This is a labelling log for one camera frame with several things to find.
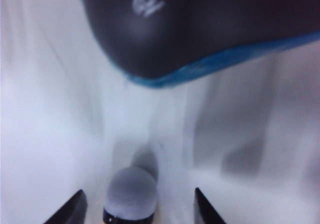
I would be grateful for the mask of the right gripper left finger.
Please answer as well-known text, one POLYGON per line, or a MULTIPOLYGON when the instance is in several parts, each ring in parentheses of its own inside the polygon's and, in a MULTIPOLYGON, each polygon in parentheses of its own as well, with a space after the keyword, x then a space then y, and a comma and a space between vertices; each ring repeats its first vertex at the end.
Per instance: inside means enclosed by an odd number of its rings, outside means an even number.
POLYGON ((84 223, 87 211, 87 197, 85 192, 78 190, 67 202, 65 202, 45 223, 49 224, 73 224, 84 223))

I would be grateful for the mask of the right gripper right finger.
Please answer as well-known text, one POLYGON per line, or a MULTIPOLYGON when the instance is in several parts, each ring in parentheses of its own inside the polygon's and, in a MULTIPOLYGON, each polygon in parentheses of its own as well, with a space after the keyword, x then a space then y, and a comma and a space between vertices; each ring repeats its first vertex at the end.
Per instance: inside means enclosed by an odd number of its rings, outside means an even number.
POLYGON ((225 221, 197 187, 194 191, 194 223, 225 224, 225 221))

